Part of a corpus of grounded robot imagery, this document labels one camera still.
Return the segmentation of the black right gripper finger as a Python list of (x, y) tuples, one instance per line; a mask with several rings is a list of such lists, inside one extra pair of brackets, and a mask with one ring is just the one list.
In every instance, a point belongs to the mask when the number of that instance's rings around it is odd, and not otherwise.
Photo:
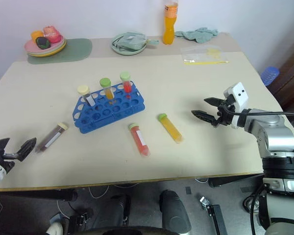
[(191, 110), (191, 113), (198, 119), (211, 124), (214, 127), (218, 126), (218, 120), (213, 115), (209, 115), (201, 110)]
[(205, 98), (204, 101), (215, 107), (219, 107), (223, 104), (223, 99), (219, 99), (215, 97)]

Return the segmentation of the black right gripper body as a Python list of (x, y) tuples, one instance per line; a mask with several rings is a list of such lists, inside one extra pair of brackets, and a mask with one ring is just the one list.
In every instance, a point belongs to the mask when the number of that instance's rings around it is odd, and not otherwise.
[(222, 125), (230, 125), (233, 119), (233, 115), (229, 114), (227, 110), (235, 112), (235, 107), (233, 105), (233, 101), (232, 100), (228, 100), (228, 99), (218, 99), (218, 105), (217, 105), (217, 115), (219, 116), (219, 118), (217, 119), (217, 121), (219, 122), (219, 124)]

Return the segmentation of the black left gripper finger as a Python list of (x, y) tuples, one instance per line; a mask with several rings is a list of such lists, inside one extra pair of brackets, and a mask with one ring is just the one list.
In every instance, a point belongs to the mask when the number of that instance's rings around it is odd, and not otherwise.
[(0, 139), (0, 155), (5, 153), (5, 147), (7, 146), (10, 138)]
[(27, 140), (20, 148), (20, 150), (17, 152), (16, 159), (22, 162), (34, 149), (36, 145), (36, 138), (31, 138)]

